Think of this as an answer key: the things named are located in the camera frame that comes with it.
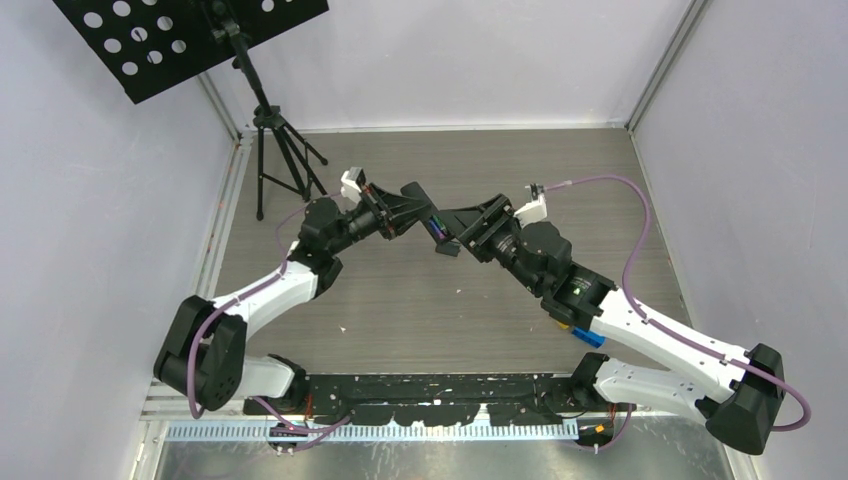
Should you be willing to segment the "green black battery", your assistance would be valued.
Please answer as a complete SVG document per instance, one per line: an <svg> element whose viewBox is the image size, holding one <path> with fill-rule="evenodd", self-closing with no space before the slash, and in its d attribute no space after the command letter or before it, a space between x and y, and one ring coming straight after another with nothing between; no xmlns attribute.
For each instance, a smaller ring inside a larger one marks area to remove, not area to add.
<svg viewBox="0 0 848 480"><path fill-rule="evenodd" d="M444 238L446 236L446 233L445 233L445 230L444 230L444 226L442 225L440 220L437 217L433 216L432 217L432 223L434 225L434 228L437 230L438 235L441 238Z"/></svg>

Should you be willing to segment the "blue purple battery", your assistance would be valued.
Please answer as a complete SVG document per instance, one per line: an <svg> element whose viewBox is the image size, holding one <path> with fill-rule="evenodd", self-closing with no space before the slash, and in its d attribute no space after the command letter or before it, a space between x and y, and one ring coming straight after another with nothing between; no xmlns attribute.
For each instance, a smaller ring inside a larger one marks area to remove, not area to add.
<svg viewBox="0 0 848 480"><path fill-rule="evenodd" d="M427 220L426 226L428 231L433 236L434 240L438 242L441 239L441 231L439 230L438 226L431 219Z"/></svg>

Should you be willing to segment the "black remote battery cover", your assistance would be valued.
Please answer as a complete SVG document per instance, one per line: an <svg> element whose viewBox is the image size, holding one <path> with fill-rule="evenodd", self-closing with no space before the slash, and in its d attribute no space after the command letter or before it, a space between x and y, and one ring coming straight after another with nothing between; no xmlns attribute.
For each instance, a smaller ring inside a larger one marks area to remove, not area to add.
<svg viewBox="0 0 848 480"><path fill-rule="evenodd" d="M457 257L461 251L461 246L457 242L448 241L437 244L435 251L441 255Z"/></svg>

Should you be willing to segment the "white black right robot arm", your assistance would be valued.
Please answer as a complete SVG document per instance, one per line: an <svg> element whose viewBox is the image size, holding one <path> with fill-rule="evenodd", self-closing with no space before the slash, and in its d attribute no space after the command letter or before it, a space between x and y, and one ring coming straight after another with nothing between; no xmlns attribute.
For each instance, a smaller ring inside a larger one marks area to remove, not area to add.
<svg viewBox="0 0 848 480"><path fill-rule="evenodd" d="M627 299L624 289L572 258L572 244L546 220L542 202L516 210L492 199L440 210L436 222L479 262L497 262L540 301L556 321L614 340L663 365L628 366L605 354L585 355L574 371L571 397L584 410L638 404L702 425L726 446L764 452L775 432L784 390L781 355L711 338Z"/></svg>

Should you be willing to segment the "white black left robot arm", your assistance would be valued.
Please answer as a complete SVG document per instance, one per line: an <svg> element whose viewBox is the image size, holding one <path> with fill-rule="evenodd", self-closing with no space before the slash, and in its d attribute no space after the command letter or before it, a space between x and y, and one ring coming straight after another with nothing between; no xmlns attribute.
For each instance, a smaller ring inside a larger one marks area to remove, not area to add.
<svg viewBox="0 0 848 480"><path fill-rule="evenodd" d="M246 354L248 340L292 308L326 292L339 276L340 253L372 234L387 240L426 222L433 203L417 183L395 194L373 183L346 184L354 201L343 211L333 197L301 208L297 239L282 251L280 264L248 286L216 299L198 295L178 306L154 362L156 380L184 395L198 419L234 397L266 397L284 414L298 412L307 398L295 367L283 358Z"/></svg>

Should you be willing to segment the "blue green white brick stack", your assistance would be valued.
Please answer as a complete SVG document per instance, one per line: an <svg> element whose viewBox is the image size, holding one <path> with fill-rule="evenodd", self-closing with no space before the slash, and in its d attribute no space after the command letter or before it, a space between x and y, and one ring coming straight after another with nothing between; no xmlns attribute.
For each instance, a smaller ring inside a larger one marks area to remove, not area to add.
<svg viewBox="0 0 848 480"><path fill-rule="evenodd" d="M606 341L606 338L603 335L599 335L588 330L583 330L578 327L573 327L571 329L571 334L580 341L588 344L592 348L600 348Z"/></svg>

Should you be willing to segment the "black music stand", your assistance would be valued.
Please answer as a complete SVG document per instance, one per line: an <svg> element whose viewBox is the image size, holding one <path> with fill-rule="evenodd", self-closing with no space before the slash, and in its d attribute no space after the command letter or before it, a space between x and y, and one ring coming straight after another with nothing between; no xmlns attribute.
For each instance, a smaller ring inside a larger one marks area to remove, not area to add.
<svg viewBox="0 0 848 480"><path fill-rule="evenodd" d="M326 194L310 159L328 163L272 104L250 50L329 10L325 1L59 1L57 7L87 46L139 104L211 68L229 63L257 101L253 124L271 133L292 181L264 170L271 182L303 201Z"/></svg>

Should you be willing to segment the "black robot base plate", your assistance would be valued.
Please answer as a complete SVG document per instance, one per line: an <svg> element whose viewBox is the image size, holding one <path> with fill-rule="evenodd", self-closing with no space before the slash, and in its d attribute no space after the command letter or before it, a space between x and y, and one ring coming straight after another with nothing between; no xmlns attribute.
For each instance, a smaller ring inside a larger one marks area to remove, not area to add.
<svg viewBox="0 0 848 480"><path fill-rule="evenodd" d="M486 418L494 427L555 425L598 413L626 412L569 376L553 373L313 374L296 379L280 399L247 400L249 416L277 411L330 426L467 426Z"/></svg>

